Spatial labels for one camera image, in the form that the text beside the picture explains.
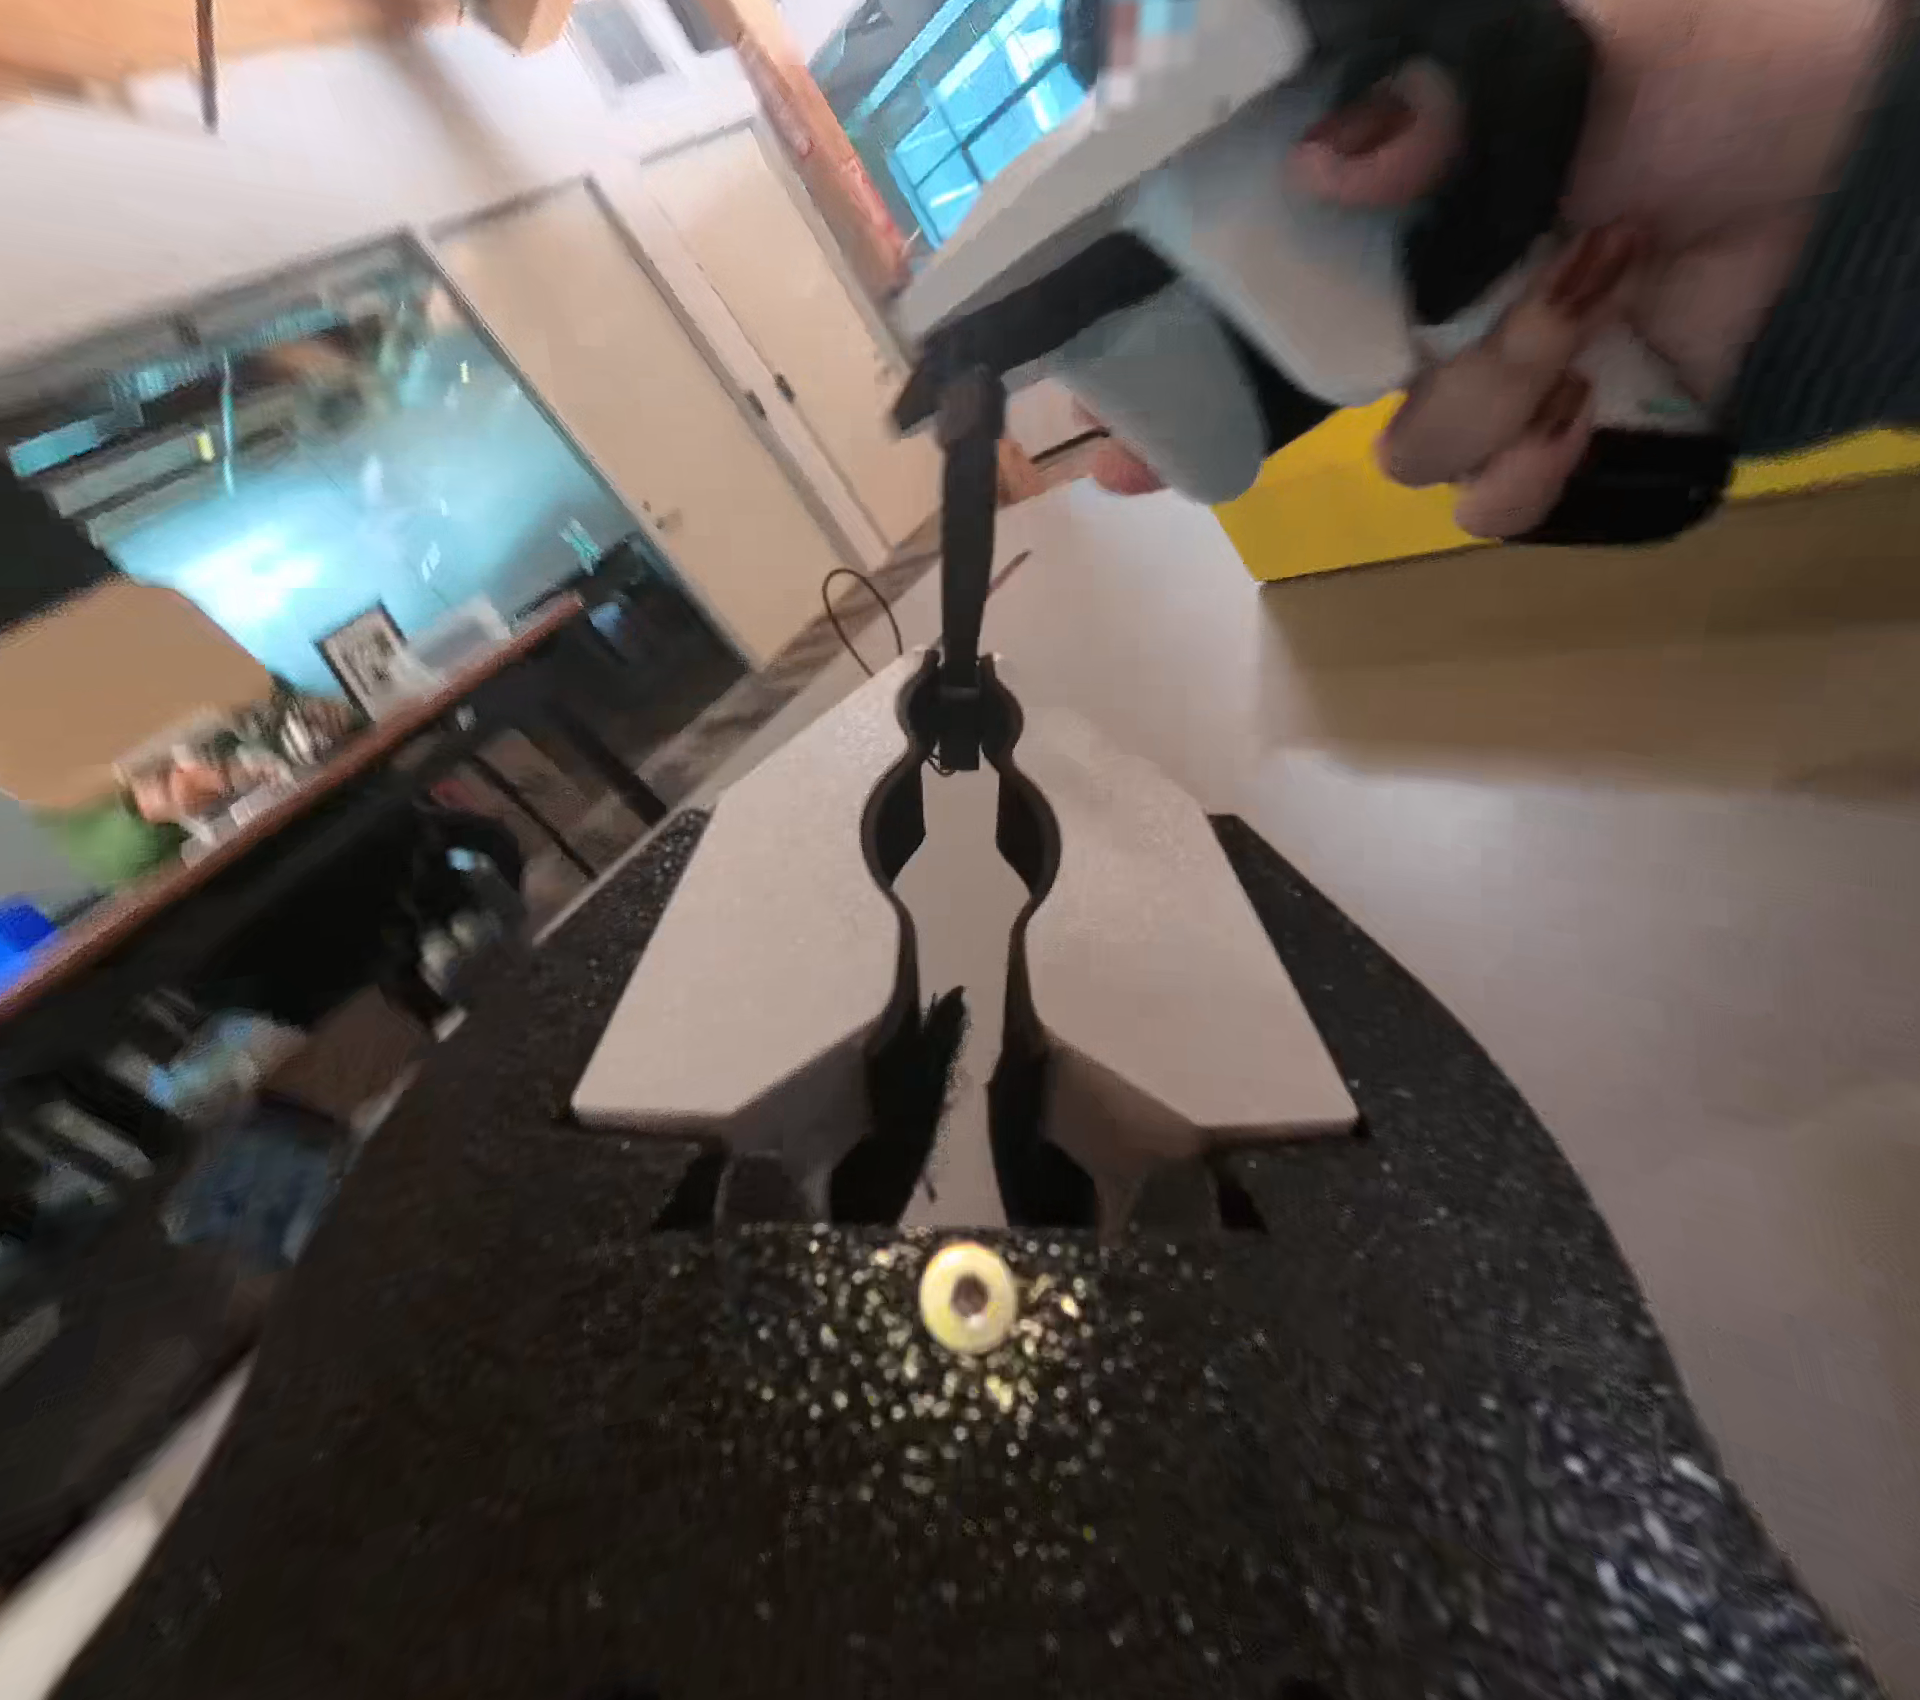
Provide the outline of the person's right forearm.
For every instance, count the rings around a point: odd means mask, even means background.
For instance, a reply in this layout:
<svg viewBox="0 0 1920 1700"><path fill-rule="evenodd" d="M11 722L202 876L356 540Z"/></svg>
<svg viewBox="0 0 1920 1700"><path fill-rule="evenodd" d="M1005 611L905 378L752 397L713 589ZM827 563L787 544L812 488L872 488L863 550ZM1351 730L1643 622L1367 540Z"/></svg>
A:
<svg viewBox="0 0 1920 1700"><path fill-rule="evenodd" d="M1721 402L1744 461L1918 432L1918 0L1892 20L1838 186Z"/></svg>

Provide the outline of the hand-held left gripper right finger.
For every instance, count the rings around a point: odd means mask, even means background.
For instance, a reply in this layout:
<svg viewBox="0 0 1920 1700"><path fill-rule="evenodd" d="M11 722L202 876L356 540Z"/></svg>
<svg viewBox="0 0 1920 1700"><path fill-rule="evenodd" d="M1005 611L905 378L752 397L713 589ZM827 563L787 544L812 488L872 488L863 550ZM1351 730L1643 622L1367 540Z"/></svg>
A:
<svg viewBox="0 0 1920 1700"><path fill-rule="evenodd" d="M991 1158L1016 1228L1126 1228L1153 1183L1215 1224L1238 1152L1351 1141L1358 1106L1212 816L986 666L1010 932Z"/></svg>

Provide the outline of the black battery charger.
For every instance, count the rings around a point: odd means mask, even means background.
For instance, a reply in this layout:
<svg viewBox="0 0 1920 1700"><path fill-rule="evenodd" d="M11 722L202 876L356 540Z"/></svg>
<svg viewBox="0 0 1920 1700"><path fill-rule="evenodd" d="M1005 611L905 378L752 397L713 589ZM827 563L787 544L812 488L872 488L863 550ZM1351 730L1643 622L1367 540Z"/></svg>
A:
<svg viewBox="0 0 1920 1700"><path fill-rule="evenodd" d="M405 917L420 989L459 1004L473 976L529 936L527 854L510 825L440 802L412 810Z"/></svg>

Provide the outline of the white wall vent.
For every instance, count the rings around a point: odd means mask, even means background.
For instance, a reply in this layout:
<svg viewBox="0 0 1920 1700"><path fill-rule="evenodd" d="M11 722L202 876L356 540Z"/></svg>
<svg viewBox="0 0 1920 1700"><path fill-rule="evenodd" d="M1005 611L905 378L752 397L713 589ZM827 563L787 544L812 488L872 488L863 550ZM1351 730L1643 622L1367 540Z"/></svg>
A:
<svg viewBox="0 0 1920 1700"><path fill-rule="evenodd" d="M568 14L568 45L612 98L647 90L675 72L649 42L631 0L575 0Z"/></svg>

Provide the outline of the yellow plastic bin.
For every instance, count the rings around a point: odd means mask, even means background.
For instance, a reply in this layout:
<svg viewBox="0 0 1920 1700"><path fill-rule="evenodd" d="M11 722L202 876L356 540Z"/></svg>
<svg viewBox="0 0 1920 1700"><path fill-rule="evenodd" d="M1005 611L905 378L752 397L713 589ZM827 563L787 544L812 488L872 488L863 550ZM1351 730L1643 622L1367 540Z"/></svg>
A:
<svg viewBox="0 0 1920 1700"><path fill-rule="evenodd" d="M1412 493L1381 472L1378 439L1402 400L1393 390L1367 407L1331 413L1276 450L1252 488L1215 512L1256 581L1287 585L1482 546L1457 528L1448 488ZM1914 475L1918 432L1882 427L1807 453L1744 461L1726 503L1759 506Z"/></svg>

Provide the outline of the framed marker sign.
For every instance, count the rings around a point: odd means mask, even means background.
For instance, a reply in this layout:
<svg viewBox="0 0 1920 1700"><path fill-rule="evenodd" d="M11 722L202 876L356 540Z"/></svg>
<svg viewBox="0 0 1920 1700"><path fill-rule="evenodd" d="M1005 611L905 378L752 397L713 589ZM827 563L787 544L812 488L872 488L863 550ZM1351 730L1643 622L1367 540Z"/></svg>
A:
<svg viewBox="0 0 1920 1700"><path fill-rule="evenodd" d="M405 633L386 603L371 603L319 636L317 654L367 722L386 719L420 692Z"/></svg>

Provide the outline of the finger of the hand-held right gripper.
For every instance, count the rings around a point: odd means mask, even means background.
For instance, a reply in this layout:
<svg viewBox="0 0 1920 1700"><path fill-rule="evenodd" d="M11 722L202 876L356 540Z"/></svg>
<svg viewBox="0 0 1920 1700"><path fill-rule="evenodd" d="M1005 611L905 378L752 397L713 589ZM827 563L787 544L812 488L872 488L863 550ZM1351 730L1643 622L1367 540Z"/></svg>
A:
<svg viewBox="0 0 1920 1700"><path fill-rule="evenodd" d="M1156 293L1092 323L1048 355L1048 378L1187 501L1224 506L1257 484L1257 387L1198 296Z"/></svg>
<svg viewBox="0 0 1920 1700"><path fill-rule="evenodd" d="M1174 265L1133 228L1145 184L1305 59L1286 0L1067 0L1099 65L1055 130L983 184L894 319L911 371L893 423L924 428L975 370L1012 378L1164 293Z"/></svg>

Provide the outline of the wooden post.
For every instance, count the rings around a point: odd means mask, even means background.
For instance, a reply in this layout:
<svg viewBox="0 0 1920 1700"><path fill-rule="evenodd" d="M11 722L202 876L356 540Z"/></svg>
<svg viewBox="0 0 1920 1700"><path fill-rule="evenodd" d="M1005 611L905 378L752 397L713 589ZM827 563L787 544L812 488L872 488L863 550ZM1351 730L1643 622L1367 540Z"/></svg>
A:
<svg viewBox="0 0 1920 1700"><path fill-rule="evenodd" d="M733 55L758 112L774 130L856 282L878 302L894 296L908 280L905 240L812 80L778 0L690 4Z"/></svg>

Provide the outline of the clear plastic box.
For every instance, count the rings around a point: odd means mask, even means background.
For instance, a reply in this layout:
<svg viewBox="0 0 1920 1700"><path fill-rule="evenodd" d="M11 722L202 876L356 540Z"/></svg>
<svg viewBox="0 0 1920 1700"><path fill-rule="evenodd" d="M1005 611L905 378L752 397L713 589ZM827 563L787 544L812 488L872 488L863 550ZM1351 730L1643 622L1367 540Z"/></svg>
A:
<svg viewBox="0 0 1920 1700"><path fill-rule="evenodd" d="M418 633L409 633L405 651L424 673L447 678L495 655L510 639L514 626L495 602L473 596Z"/></svg>

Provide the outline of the beige door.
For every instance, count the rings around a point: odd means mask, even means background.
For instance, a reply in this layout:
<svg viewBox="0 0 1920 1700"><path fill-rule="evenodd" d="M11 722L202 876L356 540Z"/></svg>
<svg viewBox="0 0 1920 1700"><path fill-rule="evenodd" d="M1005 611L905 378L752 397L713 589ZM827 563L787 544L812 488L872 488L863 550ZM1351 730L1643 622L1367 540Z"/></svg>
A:
<svg viewBox="0 0 1920 1700"><path fill-rule="evenodd" d="M939 512L939 450L894 432L901 349L787 158L736 124L639 175L882 544L911 540Z"/></svg>
<svg viewBox="0 0 1920 1700"><path fill-rule="evenodd" d="M600 192L575 180L428 244L748 666L778 659L837 546Z"/></svg>

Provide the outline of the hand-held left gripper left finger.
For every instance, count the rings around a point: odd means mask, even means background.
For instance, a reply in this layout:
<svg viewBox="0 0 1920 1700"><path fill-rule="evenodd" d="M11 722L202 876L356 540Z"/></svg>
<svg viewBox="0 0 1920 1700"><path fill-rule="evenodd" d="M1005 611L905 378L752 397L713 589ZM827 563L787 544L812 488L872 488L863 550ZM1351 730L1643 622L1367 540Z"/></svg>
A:
<svg viewBox="0 0 1920 1700"><path fill-rule="evenodd" d="M901 899L937 688L904 655L721 795L572 1091L585 1127L695 1141L778 1180L782 1214L905 1220L968 1029Z"/></svg>

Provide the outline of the large paned window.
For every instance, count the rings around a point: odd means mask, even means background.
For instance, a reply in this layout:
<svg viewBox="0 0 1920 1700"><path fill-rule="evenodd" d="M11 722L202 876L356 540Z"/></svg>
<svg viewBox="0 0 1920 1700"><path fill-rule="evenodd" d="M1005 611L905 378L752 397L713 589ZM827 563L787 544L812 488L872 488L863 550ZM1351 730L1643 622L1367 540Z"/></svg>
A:
<svg viewBox="0 0 1920 1700"><path fill-rule="evenodd" d="M810 75L913 255L941 250L983 190L1062 130L1087 86L1063 0L863 0Z"/></svg>

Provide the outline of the beige panel on white stand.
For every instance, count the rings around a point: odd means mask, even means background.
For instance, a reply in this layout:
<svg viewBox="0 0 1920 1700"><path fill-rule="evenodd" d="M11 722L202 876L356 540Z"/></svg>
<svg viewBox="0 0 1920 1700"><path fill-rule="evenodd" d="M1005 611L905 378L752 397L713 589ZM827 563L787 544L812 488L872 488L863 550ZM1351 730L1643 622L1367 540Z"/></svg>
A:
<svg viewBox="0 0 1920 1700"><path fill-rule="evenodd" d="M272 673L191 598L102 581L2 633L2 795L92 805L122 764L272 693Z"/></svg>

